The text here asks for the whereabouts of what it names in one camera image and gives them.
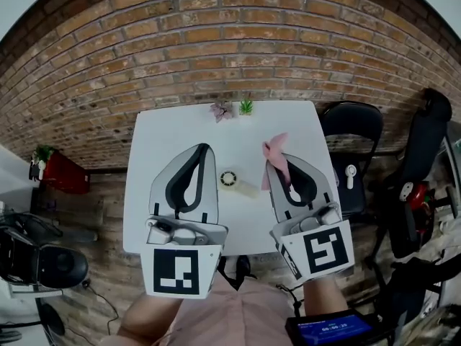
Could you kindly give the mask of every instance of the tablet screen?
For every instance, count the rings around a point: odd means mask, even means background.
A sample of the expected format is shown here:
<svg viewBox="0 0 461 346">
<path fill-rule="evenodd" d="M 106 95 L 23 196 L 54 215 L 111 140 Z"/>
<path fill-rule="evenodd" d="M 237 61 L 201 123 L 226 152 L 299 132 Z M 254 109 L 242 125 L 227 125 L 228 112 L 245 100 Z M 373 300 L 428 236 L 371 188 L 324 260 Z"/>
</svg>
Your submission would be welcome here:
<svg viewBox="0 0 461 346">
<path fill-rule="evenodd" d="M 309 346 L 337 342 L 372 330 L 357 315 L 298 324 L 301 335 Z"/>
</svg>

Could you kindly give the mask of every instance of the red and black object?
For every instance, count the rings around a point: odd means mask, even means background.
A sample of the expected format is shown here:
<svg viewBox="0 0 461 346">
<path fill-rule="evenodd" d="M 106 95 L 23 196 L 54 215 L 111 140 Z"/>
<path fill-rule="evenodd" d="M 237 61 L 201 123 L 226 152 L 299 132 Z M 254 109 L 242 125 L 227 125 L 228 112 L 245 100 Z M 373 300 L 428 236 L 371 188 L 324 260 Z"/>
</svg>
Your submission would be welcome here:
<svg viewBox="0 0 461 346">
<path fill-rule="evenodd" d="M 84 168 L 55 151 L 46 163 L 42 182 L 63 192 L 84 194 L 89 191 L 89 178 Z"/>
</svg>

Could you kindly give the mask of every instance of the white table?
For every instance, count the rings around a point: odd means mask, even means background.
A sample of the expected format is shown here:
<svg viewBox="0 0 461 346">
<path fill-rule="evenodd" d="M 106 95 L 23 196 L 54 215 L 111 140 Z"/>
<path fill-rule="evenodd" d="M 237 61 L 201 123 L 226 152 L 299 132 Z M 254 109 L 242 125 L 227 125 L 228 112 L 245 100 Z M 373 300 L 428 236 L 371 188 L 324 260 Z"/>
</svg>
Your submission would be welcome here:
<svg viewBox="0 0 461 346">
<path fill-rule="evenodd" d="M 234 103 L 238 114 L 238 103 Z M 138 115 L 128 164 L 123 213 L 123 247 L 139 253 L 146 243 L 145 222 L 154 178 L 178 154 L 198 143 L 208 143 L 215 152 L 217 173 L 236 167 L 242 180 L 261 187 L 266 159 L 262 143 L 288 132 L 283 146 L 323 172 L 334 200 L 338 190 L 328 148 L 312 102 L 255 102 L 251 116 L 239 116 L 216 124 L 210 105 L 190 105 L 149 110 Z M 275 252 L 269 235 L 277 224 L 268 191 L 257 199 L 218 190 L 219 224 L 229 228 L 223 255 Z"/>
</svg>

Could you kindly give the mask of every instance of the chair seat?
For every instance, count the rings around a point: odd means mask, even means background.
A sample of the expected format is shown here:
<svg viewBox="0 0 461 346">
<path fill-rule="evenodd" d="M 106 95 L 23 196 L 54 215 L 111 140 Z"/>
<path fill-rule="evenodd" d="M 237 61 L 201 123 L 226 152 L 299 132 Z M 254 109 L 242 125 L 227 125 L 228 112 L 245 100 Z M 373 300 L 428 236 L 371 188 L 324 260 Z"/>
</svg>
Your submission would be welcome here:
<svg viewBox="0 0 461 346">
<path fill-rule="evenodd" d="M 367 207 L 367 200 L 365 198 L 362 173 L 359 165 L 362 156 L 359 154 L 331 153 L 330 157 L 339 181 L 338 194 L 343 217 L 347 218 L 353 214 L 363 213 Z M 354 177 L 353 188 L 348 190 L 346 168 L 350 164 L 357 168 L 357 174 Z"/>
</svg>

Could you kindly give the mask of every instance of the green plant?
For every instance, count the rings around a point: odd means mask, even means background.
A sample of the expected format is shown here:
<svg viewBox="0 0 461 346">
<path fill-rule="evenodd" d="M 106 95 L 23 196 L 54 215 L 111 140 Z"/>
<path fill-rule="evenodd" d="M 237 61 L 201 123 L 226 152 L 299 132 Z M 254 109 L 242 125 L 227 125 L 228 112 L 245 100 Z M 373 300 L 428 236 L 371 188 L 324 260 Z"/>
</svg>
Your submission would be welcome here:
<svg viewBox="0 0 461 346">
<path fill-rule="evenodd" d="M 39 145 L 34 151 L 32 158 L 35 163 L 43 160 L 45 163 L 50 159 L 51 155 L 55 152 L 55 148 L 48 145 Z"/>
<path fill-rule="evenodd" d="M 240 101 L 239 112 L 240 115 L 251 115 L 253 112 L 253 101 L 249 99 Z"/>
</svg>

